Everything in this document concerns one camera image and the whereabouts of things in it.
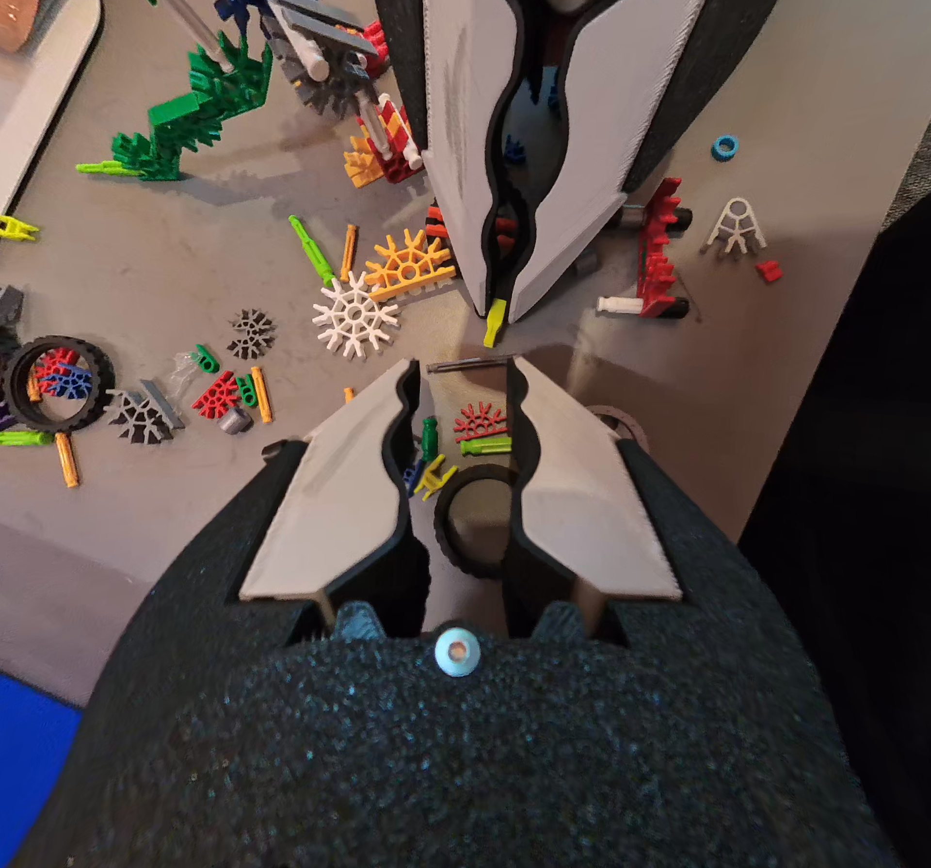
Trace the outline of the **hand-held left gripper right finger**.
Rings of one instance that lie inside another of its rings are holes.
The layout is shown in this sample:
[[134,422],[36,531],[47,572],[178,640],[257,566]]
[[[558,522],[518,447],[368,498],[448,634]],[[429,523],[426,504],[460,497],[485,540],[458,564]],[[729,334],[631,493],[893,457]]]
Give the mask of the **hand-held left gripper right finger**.
[[606,597],[679,602],[682,590],[616,433],[525,358],[507,366],[518,468],[516,542]]

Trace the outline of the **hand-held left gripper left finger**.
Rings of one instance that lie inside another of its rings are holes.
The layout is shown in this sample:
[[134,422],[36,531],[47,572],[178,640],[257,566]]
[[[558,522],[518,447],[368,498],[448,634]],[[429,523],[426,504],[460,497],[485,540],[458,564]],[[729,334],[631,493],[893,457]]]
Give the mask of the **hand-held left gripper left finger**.
[[402,360],[309,432],[240,600],[310,598],[329,618],[360,600],[388,621],[424,619],[429,555],[402,478],[420,384]]

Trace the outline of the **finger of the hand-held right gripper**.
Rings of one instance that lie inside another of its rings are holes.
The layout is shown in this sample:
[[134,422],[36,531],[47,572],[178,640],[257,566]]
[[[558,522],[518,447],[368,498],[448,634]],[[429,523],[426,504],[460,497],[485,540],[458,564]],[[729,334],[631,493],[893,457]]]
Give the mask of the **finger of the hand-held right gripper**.
[[576,24],[561,67],[562,163],[533,215],[508,321],[527,314],[626,200],[626,176],[705,0],[603,0]]
[[495,203],[491,132],[515,73],[518,0],[423,0],[427,137],[422,156],[478,315],[489,300],[484,228]]

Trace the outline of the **person's right hand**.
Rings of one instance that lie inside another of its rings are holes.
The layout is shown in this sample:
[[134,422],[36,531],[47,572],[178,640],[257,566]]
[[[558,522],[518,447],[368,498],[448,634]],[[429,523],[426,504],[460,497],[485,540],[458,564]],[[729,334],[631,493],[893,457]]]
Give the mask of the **person's right hand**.
[[568,38],[575,23],[574,16],[557,12],[547,13],[541,54],[541,63],[544,68],[559,67],[562,64]]

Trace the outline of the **red yellow connector block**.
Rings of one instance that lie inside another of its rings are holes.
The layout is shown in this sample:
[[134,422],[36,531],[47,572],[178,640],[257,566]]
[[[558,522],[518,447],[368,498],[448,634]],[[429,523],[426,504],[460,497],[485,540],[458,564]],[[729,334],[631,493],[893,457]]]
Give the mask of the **red yellow connector block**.
[[375,131],[357,117],[358,136],[350,138],[352,148],[343,154],[344,170],[353,185],[362,188],[381,178],[396,185],[420,173],[424,160],[404,107],[398,108],[389,94],[380,94],[369,114],[375,119]]

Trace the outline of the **grey spoked wheel hub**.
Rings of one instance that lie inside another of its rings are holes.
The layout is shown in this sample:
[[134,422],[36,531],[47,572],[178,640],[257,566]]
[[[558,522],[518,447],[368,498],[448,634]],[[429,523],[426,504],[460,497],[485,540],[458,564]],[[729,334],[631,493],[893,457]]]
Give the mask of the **grey spoked wheel hub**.
[[636,442],[644,452],[650,452],[646,433],[632,415],[611,405],[589,405],[587,409],[607,426],[619,440]]

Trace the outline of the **yellow clip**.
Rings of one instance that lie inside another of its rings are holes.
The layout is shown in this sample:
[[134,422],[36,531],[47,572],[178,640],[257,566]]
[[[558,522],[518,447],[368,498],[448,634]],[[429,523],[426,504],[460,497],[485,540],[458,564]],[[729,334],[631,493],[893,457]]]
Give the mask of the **yellow clip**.
[[458,466],[446,466],[446,456],[437,455],[433,460],[424,464],[419,480],[413,487],[414,494],[423,494],[426,502],[435,495],[458,472]]

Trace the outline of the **black toy tyre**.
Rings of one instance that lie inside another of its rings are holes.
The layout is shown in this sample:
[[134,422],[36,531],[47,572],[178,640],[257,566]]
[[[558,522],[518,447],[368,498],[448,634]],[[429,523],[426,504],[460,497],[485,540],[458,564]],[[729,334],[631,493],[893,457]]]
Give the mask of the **black toy tyre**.
[[[510,263],[515,251],[519,231],[519,211],[526,207],[526,202],[518,189],[513,186],[506,187],[506,194],[496,209],[495,239],[497,245],[497,259],[506,265]],[[457,256],[456,250],[449,236],[449,240],[439,239],[443,249],[449,251],[450,257]]]
[[434,512],[436,542],[449,563],[464,574],[475,579],[499,581],[503,578],[503,558],[496,562],[484,562],[466,553],[465,545],[449,517],[457,495],[474,482],[500,482],[513,488],[518,472],[502,465],[471,466],[459,470],[442,487]]

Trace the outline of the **silver rod with black caps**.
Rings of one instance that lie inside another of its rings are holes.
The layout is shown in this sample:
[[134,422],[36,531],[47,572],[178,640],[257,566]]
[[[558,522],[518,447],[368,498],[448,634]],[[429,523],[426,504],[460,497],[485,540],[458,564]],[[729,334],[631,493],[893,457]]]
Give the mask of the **silver rod with black caps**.
[[[611,220],[624,229],[640,229],[647,221],[647,207],[640,205],[625,205]],[[684,232],[692,224],[692,210],[688,208],[675,208],[674,222],[667,223],[670,232]]]

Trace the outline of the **red half-circle connector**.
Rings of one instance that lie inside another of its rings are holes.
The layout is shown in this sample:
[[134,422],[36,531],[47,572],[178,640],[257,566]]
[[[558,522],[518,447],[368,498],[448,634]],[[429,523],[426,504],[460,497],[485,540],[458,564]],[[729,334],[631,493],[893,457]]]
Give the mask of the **red half-circle connector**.
[[503,435],[508,431],[506,415],[493,402],[469,403],[460,409],[453,431],[459,442]]

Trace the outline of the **grey panel assembly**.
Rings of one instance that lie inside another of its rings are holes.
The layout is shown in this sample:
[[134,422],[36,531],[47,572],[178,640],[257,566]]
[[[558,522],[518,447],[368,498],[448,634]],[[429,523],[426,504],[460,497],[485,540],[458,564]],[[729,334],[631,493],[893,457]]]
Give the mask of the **grey panel assembly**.
[[[378,94],[367,67],[377,58],[376,47],[356,30],[355,18],[318,0],[268,0],[269,15],[262,15],[262,32],[286,80],[304,106],[323,114],[332,106],[337,117],[348,112],[369,116]],[[298,36],[316,40],[331,68],[329,78],[316,83],[299,59]]]

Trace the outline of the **red connector strip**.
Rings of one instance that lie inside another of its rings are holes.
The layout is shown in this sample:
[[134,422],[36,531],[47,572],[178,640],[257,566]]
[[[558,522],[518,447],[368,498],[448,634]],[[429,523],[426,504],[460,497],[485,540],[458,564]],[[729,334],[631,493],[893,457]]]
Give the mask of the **red connector strip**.
[[636,297],[642,303],[641,318],[657,318],[675,302],[669,288],[675,281],[673,265],[665,256],[669,245],[668,227],[677,221],[681,199],[677,196],[681,178],[666,177],[643,208],[638,233],[638,279]]

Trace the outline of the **small red connector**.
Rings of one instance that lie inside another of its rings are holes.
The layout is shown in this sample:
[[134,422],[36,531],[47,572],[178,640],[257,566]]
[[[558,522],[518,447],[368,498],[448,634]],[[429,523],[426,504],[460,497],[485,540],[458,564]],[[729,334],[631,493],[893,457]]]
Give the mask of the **small red connector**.
[[191,404],[191,408],[207,419],[222,418],[240,402],[239,385],[232,371],[226,370]]

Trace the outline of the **white fan connector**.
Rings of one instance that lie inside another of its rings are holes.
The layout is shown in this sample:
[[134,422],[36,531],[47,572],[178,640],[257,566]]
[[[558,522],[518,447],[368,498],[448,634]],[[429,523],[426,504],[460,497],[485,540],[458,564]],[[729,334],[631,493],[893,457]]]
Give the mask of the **white fan connector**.
[[751,203],[737,197],[727,201],[699,253],[704,255],[713,249],[719,258],[757,256],[766,248],[766,239]]

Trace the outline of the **dark grey snowflake connector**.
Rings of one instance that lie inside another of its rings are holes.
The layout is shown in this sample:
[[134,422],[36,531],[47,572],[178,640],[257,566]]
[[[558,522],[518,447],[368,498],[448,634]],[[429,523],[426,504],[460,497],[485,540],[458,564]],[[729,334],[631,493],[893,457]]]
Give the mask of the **dark grey snowflake connector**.
[[230,324],[237,336],[226,349],[240,360],[257,360],[272,348],[276,325],[262,310],[243,308]]

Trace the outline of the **white snowflake connector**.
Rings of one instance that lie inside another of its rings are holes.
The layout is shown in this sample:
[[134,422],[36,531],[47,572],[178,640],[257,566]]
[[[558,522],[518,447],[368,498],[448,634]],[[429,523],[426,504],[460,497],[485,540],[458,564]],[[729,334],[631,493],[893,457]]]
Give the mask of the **white snowflake connector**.
[[332,285],[322,287],[321,292],[331,303],[315,304],[319,315],[312,322],[322,329],[319,339],[325,342],[327,350],[342,350],[348,360],[365,360],[367,348],[380,353],[382,345],[392,343],[385,327],[400,325],[396,315],[399,307],[379,305],[362,278],[349,272],[345,283],[334,278]]

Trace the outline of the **white rod with black cap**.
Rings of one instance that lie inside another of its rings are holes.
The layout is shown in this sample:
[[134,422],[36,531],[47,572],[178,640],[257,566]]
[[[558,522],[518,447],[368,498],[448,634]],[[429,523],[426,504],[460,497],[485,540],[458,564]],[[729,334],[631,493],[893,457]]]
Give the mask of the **white rod with black cap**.
[[679,320],[691,310],[690,301],[680,296],[660,296],[651,301],[632,296],[600,296],[596,311],[615,315],[635,315],[647,319]]

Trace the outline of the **grey connector with panel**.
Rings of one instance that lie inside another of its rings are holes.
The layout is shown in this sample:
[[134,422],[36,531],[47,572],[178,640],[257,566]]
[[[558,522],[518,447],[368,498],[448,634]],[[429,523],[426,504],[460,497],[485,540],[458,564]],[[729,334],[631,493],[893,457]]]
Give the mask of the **grey connector with panel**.
[[146,446],[169,442],[185,428],[180,415],[154,380],[142,380],[141,389],[107,390],[104,412],[108,424],[120,429],[119,437]]

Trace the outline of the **yellow half-circle connector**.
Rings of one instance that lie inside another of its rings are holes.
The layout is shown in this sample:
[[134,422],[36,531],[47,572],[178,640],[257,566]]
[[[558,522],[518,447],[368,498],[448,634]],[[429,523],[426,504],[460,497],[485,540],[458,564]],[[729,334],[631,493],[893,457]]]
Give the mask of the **yellow half-circle connector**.
[[432,289],[457,275],[451,250],[426,229],[415,235],[406,229],[402,244],[387,235],[374,250],[377,258],[366,262],[364,281],[377,302]]

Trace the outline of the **large black knobby tyre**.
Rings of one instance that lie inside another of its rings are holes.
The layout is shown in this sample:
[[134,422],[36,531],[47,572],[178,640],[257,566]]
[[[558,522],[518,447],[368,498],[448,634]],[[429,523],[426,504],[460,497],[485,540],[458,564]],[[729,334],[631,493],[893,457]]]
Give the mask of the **large black knobby tyre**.
[[[28,396],[27,379],[32,366],[46,353],[64,349],[74,351],[88,364],[89,388],[83,406],[71,416],[54,420],[38,402]],[[73,433],[86,429],[103,416],[114,389],[112,362],[98,346],[80,338],[44,336],[18,349],[2,369],[2,387],[10,414],[21,424],[38,432]]]

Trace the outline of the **clear long rod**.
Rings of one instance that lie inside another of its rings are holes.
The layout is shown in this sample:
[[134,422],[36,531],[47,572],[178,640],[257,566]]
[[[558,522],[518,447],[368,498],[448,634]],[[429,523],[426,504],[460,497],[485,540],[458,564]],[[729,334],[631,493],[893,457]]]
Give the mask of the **clear long rod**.
[[157,0],[176,19],[176,21],[192,37],[198,47],[211,59],[221,66],[225,74],[234,70],[226,54],[218,42],[218,34],[212,33],[207,24],[197,15],[185,0]]

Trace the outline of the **green connector structure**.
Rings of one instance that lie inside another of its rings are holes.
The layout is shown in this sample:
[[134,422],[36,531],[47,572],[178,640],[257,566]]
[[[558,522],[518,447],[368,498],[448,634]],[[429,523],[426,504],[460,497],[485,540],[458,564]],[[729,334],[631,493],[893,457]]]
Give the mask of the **green connector structure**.
[[264,105],[273,66],[271,47],[266,44],[262,58],[253,60],[245,36],[235,45],[220,32],[218,41],[234,70],[225,74],[201,47],[189,52],[190,93],[149,109],[149,136],[116,135],[113,160],[144,170],[142,179],[177,180],[185,149],[197,152],[200,145],[213,146],[227,120]]

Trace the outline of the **blue box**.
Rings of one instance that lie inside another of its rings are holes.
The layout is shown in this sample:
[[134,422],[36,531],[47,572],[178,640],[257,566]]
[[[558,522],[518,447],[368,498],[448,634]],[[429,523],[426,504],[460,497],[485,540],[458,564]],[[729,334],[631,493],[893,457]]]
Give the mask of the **blue box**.
[[1,865],[6,866],[58,780],[82,710],[1,675]]

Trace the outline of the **white tray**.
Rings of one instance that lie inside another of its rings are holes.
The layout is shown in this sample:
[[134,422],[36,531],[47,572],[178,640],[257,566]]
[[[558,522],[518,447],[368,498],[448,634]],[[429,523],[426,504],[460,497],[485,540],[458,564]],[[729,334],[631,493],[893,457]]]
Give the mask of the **white tray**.
[[24,48],[1,56],[1,212],[17,191],[98,33],[100,0],[54,0]]

